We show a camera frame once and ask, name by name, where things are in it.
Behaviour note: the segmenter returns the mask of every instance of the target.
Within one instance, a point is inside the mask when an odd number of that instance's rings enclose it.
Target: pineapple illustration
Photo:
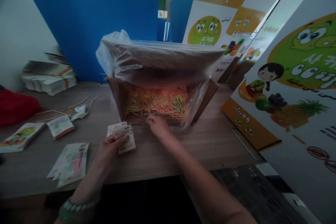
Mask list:
[[[242,46],[242,44],[244,43],[244,41],[245,41],[245,39],[243,39],[243,38],[241,40],[239,40],[238,44],[236,44],[234,46],[234,49],[239,50],[239,48]]]
[[[272,114],[271,119],[281,127],[284,127],[286,132],[289,132],[290,126],[299,128],[309,122],[309,117],[326,113],[327,111],[328,107],[322,105],[319,101],[299,100],[297,104],[286,105],[281,111]]]

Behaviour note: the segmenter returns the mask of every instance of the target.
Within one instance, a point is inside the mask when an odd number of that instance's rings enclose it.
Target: black floor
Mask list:
[[[50,194],[59,208],[73,191]],[[105,186],[93,223],[201,223],[179,176]]]

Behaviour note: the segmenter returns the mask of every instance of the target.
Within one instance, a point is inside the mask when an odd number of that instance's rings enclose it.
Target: plastic bag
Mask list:
[[[181,121],[186,129],[207,91],[211,66],[224,52],[222,48],[203,45],[130,40],[122,30],[104,36],[96,56],[108,76],[112,104],[118,108],[121,120],[126,116],[125,97],[135,86],[145,89],[188,86],[188,105]]]

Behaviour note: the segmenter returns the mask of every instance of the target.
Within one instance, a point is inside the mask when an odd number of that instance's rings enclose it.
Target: colorful straw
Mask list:
[[[137,89],[130,93],[126,113],[169,114],[181,120],[186,111],[188,91],[185,87],[176,89]]]

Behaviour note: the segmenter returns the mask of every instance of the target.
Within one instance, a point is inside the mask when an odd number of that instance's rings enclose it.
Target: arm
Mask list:
[[[208,217],[216,223],[256,223],[249,212],[173,136],[164,118],[147,119],[154,135],[174,157]]]
[[[124,136],[115,140],[114,136],[111,135],[100,144],[87,174],[71,197],[71,203],[84,205],[98,199],[108,175],[116,167],[118,147],[126,139],[127,137]],[[54,224],[62,224],[62,222],[57,219]]]

